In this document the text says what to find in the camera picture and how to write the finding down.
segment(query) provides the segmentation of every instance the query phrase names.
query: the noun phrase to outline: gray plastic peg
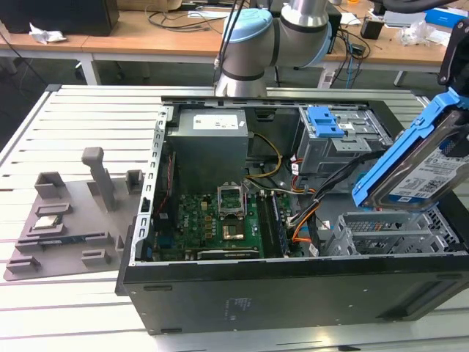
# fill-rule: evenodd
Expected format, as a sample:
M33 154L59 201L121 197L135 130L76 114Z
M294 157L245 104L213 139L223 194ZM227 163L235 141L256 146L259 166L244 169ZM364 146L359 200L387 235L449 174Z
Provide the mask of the gray plastic peg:
M115 209L116 200L113 195L113 185L109 174L103 166L104 151L101 147L85 148L81 156L81 162L89 166L91 176L96 182L97 189L103 198L104 205L108 211Z

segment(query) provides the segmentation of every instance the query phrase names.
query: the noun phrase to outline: computer tower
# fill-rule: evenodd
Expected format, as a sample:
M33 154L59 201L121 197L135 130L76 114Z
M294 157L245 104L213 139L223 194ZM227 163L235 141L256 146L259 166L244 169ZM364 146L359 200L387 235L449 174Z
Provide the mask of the computer tower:
M64 34L110 35L119 19L116 0L0 0L0 20L10 33L29 24Z

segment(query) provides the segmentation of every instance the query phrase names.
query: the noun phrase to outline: floor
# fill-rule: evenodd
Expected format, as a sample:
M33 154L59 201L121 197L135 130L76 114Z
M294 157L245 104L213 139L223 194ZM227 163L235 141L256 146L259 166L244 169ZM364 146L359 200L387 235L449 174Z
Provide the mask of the floor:
M11 76L0 70L0 149L8 142L18 126L31 110L44 85L31 70L19 59L15 60L18 73ZM114 62L98 63L102 84L124 85L163 85L163 86L210 86L212 84L212 65L151 63L150 79L141 77L140 64L121 62L125 77L119 79ZM75 77L76 62L70 60L35 59L32 67L49 84L85 84ZM282 87L316 87L320 69L295 71L292 68L279 69ZM360 89L396 89L393 85L395 72L363 71L357 77L354 88ZM265 75L267 86L274 87L273 70L268 69ZM436 75L431 73L409 73L401 89L411 89L416 94L433 98L442 92L436 83ZM334 88L345 88L345 81L336 81Z

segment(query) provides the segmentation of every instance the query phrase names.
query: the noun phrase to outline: wooden desk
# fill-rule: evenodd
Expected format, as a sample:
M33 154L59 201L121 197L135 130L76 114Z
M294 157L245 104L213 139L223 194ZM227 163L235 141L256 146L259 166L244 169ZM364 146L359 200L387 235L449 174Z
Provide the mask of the wooden desk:
M16 50L36 50L36 51L81 51L81 46L88 38L87 35L68 35L67 40L44 45L32 39L29 34L11 34L10 44ZM10 49L8 44L0 37L0 49Z
M456 5L469 8L467 1L460 0ZM341 6L344 10L355 13L359 18L367 14L372 3L360 0L358 4ZM171 14L172 18L184 12ZM161 21L157 15L155 21ZM200 22L199 18L181 17L167 21L166 25L176 26ZM218 31L222 31L223 20L211 22ZM361 26L348 26L347 30L359 35ZM383 28L378 40L367 40L372 52L363 62L364 70L401 71L398 84L405 71L438 72L446 48L431 43L429 46L412 45L404 47L395 39L398 29ZM12 44L24 57L52 59L77 59L81 61L88 84L99 84L96 61L135 61L135 62L189 62L213 63L220 47L221 35L213 30L205 32L179 33L153 26L148 22L144 12L121 11L119 23L109 37L68 36L63 43L47 45L33 41L27 34L12 34ZM332 54L327 55L318 67L322 67L319 87L328 88L336 70L344 61L345 45L337 40ZM7 45L0 41L0 56L16 56Z
M171 18L184 15L175 12ZM153 20L161 22L163 17L156 15ZM181 26L202 21L201 18L180 18L166 21L167 26ZM211 22L222 32L224 20ZM213 30L205 32L179 33L159 28L148 22L143 11L125 11L120 13L119 23L109 37L88 37L82 49L89 53L119 54L163 54L183 56L209 56L213 62L220 48L221 35Z

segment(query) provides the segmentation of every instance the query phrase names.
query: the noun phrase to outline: desk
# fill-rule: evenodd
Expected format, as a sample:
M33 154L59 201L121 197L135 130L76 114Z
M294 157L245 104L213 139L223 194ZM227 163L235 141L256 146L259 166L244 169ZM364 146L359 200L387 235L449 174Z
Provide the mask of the desk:
M461 6L469 6L460 0ZM342 7L365 16L371 3L361 0L358 4L344 4ZM198 18L180 18L177 24L200 21ZM219 31L223 21L212 25ZM361 26L348 26L358 34ZM397 29L383 28L378 40L367 40L372 53L362 64L364 70L395 70L416 72L438 72L445 48L431 43L403 47L394 36ZM67 36L63 43L36 43L27 34L12 34L12 44L24 57L51 59L76 59L82 62L86 82L99 84L95 62L99 60L135 62L188 62L212 64L220 47L221 36L215 31L178 33L160 29L148 23L144 12L121 11L119 23L109 37ZM6 43L0 40L0 56L15 57ZM319 87L328 88L331 79L345 59L345 46L337 40L332 54L325 57L317 67L322 67Z
M405 90L268 89L269 96L384 100L405 125L424 100ZM210 88L63 86L46 92L0 153L0 273L20 235L37 173L89 180L83 148L101 146L112 177L141 169L152 143L149 112L161 95L211 96ZM456 352L469 343L469 290L416 322L151 337L128 297L114 295L116 271L5 282L0 275L0 351L366 351Z

